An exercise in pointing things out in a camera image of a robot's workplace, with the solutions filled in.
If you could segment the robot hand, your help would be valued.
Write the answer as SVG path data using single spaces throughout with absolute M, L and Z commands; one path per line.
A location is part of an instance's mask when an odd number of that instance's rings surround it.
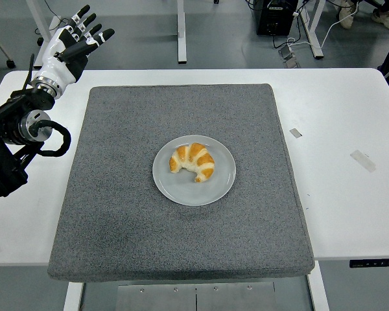
M 89 55 L 115 34 L 113 29 L 102 31 L 101 24 L 89 28 L 96 19 L 89 10 L 85 5 L 56 30 L 43 54 L 43 65 L 31 81 L 33 88 L 60 98 L 68 85 L 78 82 Z

